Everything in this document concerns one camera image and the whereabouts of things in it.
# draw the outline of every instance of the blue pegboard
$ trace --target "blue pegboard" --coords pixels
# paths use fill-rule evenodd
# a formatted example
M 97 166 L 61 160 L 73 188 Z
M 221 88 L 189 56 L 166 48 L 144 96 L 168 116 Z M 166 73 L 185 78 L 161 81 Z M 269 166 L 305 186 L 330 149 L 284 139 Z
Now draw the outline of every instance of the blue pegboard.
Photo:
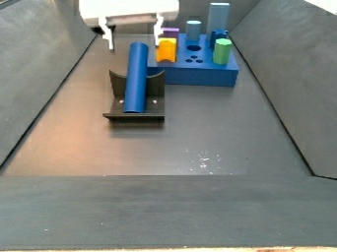
M 174 63 L 156 62 L 156 50 L 154 47 L 150 48 L 149 75 L 154 75 L 162 70 L 166 71 L 166 83 L 178 85 L 235 87 L 239 75 L 239 65 L 232 51 L 228 64 L 213 63 L 213 51 L 205 34 L 201 35 L 200 41 L 189 41 L 186 35 L 180 34 L 177 62 Z

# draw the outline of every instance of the gray floor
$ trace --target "gray floor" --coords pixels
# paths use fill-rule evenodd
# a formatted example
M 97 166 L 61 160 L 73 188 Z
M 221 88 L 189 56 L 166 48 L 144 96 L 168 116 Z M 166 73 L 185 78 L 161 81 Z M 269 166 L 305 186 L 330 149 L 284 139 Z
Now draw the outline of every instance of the gray floor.
M 97 39 L 3 175 L 308 175 L 259 83 L 241 67 L 236 88 L 166 86 L 165 124 L 117 125 L 109 70 L 128 70 L 132 42 L 117 53 Z

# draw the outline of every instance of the hole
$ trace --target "hole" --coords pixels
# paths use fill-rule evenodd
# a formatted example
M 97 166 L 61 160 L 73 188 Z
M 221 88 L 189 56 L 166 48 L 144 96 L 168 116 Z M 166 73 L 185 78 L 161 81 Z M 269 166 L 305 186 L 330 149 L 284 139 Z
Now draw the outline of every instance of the hole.
M 189 45 L 188 46 L 188 50 L 190 50 L 190 51 L 201 51 L 202 48 L 198 45 Z

